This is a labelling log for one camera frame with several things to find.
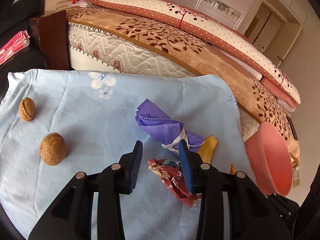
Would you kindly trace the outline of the floral wrapper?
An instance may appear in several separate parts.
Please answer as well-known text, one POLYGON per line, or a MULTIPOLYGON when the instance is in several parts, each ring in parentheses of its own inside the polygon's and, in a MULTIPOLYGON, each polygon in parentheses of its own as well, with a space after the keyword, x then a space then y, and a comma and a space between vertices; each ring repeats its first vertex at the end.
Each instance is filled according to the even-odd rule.
POLYGON ((167 189, 188 207, 194 207, 201 200, 200 193, 190 193, 182 172, 181 162, 171 159, 150 159, 149 169, 155 173, 167 189))

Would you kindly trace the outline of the purple face mask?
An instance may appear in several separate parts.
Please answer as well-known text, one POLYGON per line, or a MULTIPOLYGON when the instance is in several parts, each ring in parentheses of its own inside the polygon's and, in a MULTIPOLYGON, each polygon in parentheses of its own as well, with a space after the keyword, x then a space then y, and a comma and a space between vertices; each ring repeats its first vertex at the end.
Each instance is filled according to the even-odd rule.
POLYGON ((184 129, 183 122, 170 118, 149 99, 137 107, 135 121, 141 130, 159 142, 164 149, 175 154, 178 154, 181 140, 193 152, 197 152, 204 144, 203 137, 184 129))

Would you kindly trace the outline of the small orange peel piece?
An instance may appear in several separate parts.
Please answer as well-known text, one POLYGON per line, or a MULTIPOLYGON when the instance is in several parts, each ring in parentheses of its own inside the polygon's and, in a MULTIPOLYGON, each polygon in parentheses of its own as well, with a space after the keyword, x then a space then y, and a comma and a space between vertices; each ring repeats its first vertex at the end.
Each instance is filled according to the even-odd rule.
POLYGON ((235 175, 235 173, 236 173, 235 165, 234 165, 234 164, 231 164, 231 169, 230 169, 229 174, 231 174, 231 175, 235 175))

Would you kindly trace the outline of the pink plastic basin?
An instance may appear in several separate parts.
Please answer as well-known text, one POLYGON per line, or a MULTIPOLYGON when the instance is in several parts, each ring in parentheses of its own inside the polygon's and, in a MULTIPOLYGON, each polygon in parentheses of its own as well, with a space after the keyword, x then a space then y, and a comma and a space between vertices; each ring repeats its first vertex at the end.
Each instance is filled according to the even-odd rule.
POLYGON ((292 163, 283 137, 269 122, 245 141, 246 152, 257 187, 265 195, 286 197, 292 186, 292 163))

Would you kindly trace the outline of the walnut near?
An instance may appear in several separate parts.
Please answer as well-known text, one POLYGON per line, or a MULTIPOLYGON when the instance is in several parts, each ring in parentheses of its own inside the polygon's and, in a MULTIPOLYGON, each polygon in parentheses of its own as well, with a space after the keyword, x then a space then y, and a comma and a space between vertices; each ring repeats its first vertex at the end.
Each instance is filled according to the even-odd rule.
POLYGON ((43 138, 39 145, 42 161, 49 166, 56 166, 67 155, 67 144, 59 133, 50 133, 43 138))

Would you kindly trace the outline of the walnut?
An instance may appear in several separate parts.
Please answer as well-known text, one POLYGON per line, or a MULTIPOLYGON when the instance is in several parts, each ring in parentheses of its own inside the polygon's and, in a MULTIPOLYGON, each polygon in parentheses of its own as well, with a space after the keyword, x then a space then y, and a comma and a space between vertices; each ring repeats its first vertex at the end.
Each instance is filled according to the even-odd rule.
POLYGON ((26 97, 21 100, 18 107, 18 112, 19 112, 20 118, 23 121, 33 120, 35 116, 35 111, 36 111, 35 103, 31 98, 26 97))
POLYGON ((39 145, 42 161, 49 166, 56 166, 67 155, 67 144, 59 133, 50 133, 43 138, 39 145))

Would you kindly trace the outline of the light blue floral cloth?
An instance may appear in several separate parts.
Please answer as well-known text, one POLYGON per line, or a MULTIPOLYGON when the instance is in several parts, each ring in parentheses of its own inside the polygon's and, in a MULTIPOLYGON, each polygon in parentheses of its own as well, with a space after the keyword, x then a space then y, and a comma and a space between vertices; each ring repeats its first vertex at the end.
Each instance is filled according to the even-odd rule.
POLYGON ((233 93, 218 76, 187 78, 32 69, 8 76, 1 103, 1 205, 24 237, 76 172, 101 172, 143 143, 137 185, 121 196, 126 239, 194 239, 200 208, 178 200, 148 168, 150 159, 175 155, 141 130, 137 107, 149 99, 191 132, 219 144, 212 165, 229 172, 231 164, 251 179, 233 93), (23 121, 18 107, 29 97, 33 120, 23 121), (45 164, 39 145, 59 133, 67 155, 59 165, 45 164))

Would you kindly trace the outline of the white red dotted quilt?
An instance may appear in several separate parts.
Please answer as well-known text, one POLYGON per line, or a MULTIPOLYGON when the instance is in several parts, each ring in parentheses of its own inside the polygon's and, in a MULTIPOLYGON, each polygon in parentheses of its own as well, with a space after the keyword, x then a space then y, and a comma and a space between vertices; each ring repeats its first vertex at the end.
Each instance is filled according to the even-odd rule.
POLYGON ((86 0, 92 4, 165 23, 224 50, 266 77, 291 108, 301 103, 289 78, 270 59, 233 29, 215 19, 166 0, 86 0))

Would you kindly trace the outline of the walnut far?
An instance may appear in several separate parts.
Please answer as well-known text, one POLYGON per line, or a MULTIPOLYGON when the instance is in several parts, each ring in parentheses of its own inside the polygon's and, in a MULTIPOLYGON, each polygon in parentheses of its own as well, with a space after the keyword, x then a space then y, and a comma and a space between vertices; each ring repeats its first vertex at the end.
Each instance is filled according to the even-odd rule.
POLYGON ((31 98, 26 97, 21 100, 18 107, 18 112, 19 112, 20 118, 23 121, 33 120, 35 116, 35 111, 36 111, 35 103, 31 98))

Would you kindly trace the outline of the bed with brown blanket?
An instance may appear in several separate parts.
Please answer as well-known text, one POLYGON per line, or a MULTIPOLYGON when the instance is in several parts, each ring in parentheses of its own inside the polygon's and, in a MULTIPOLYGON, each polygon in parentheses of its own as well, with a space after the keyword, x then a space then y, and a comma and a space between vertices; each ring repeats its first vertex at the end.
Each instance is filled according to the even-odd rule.
POLYGON ((66 11, 67 44, 74 69, 112 68, 162 77, 217 75, 248 113, 244 137, 254 132, 254 121, 269 122, 283 137, 293 165, 299 163, 299 142, 286 118, 296 107, 281 100, 280 89, 266 77, 224 50, 165 23, 86 0, 45 0, 45 9, 66 11))

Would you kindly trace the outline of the dark wood nightstand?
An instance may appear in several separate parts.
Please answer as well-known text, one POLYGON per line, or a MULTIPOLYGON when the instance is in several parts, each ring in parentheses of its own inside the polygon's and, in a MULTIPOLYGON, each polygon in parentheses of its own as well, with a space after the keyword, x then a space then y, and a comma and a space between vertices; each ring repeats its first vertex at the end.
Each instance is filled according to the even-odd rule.
POLYGON ((28 20, 30 35, 43 53, 48 69, 69 70, 66 11, 50 11, 28 20))

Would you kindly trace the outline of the pink folded towel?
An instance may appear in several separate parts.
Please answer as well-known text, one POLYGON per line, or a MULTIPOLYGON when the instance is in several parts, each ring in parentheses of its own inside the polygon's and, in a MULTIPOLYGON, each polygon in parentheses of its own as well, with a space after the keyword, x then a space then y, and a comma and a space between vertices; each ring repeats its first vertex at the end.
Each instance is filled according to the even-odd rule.
POLYGON ((8 59, 20 50, 29 46, 30 36, 26 30, 19 31, 14 35, 2 48, 0 56, 0 65, 4 64, 8 59))

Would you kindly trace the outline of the white wardrobe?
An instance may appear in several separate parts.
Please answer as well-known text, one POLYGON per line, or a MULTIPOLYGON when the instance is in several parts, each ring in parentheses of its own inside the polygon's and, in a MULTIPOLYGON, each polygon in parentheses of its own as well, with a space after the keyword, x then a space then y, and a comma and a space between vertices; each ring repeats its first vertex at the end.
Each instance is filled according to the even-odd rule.
POLYGON ((280 66, 295 44, 307 14, 296 0, 168 0, 202 12, 244 35, 280 66))

